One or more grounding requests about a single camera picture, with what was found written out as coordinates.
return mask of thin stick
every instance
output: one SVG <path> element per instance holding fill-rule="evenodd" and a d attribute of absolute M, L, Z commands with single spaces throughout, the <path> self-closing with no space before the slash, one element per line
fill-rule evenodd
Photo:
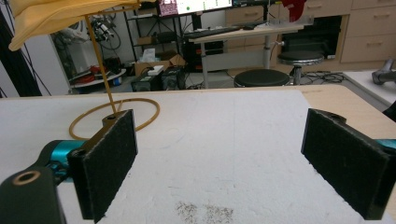
<path fill-rule="evenodd" d="M 107 92 L 107 95 L 108 95 L 108 99 L 110 100 L 111 108 L 113 109 L 113 113 L 116 114 L 117 110 L 116 110 L 116 107 L 114 106 L 114 101 L 113 101 L 113 97 L 111 95 L 111 90 L 110 90 L 110 87 L 109 87 L 108 82 L 107 82 L 105 68 L 103 67 L 103 62 L 102 62 L 101 55 L 99 53 L 99 48 L 98 48 L 98 46 L 96 44 L 95 34 L 93 33 L 93 29 L 92 29 L 92 26 L 91 26 L 91 23 L 90 23 L 90 19 L 89 19 L 88 16 L 85 16 L 85 22 L 87 22 L 87 27 L 88 27 L 88 30 L 90 31 L 90 37 L 91 37 L 91 41 L 92 41 L 92 44 L 93 44 L 93 49 L 95 50 L 96 59 L 98 60 L 98 63 L 99 63 L 99 67 L 100 67 L 100 71 L 102 73 L 103 81 L 105 82 L 106 92 Z"/>

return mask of cardboard box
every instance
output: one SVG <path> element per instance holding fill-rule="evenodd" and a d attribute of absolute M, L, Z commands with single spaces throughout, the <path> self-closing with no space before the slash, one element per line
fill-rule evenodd
<path fill-rule="evenodd" d="M 134 73 L 138 77 L 146 72 L 146 68 L 154 67 L 156 65 L 163 65 L 163 70 L 166 70 L 170 66 L 184 66 L 186 65 L 186 61 L 184 61 L 183 57 L 179 54 L 174 52 L 173 50 L 166 51 L 164 53 L 159 53 L 156 55 L 157 57 L 161 58 L 159 62 L 153 63 L 140 63 L 137 62 L 134 64 Z"/>
<path fill-rule="evenodd" d="M 153 36 L 143 36 L 137 38 L 137 45 L 148 45 L 148 44 L 153 44 L 155 41 L 155 38 Z"/>

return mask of yellow cloth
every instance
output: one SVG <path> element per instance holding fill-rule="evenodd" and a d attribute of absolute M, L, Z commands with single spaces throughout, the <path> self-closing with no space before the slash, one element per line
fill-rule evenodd
<path fill-rule="evenodd" d="M 8 47 L 17 50 L 28 38 L 60 31 L 83 20 L 84 15 L 138 3 L 138 0 L 10 0 L 15 36 Z"/>

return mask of computer monitor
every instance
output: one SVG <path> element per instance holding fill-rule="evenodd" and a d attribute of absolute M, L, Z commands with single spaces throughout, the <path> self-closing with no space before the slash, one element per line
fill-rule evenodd
<path fill-rule="evenodd" d="M 231 8 L 233 0 L 158 0 L 160 17 L 184 16 L 197 12 L 208 12 Z"/>

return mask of monitor screen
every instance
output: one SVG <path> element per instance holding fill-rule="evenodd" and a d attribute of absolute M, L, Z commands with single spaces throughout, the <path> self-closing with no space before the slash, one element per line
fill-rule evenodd
<path fill-rule="evenodd" d="M 161 17 L 214 11 L 232 6 L 232 0 L 158 0 Z"/>
<path fill-rule="evenodd" d="M 270 1 L 271 5 L 276 2 L 276 0 L 233 0 L 234 7 L 253 7 L 253 6 L 266 6 Z"/>

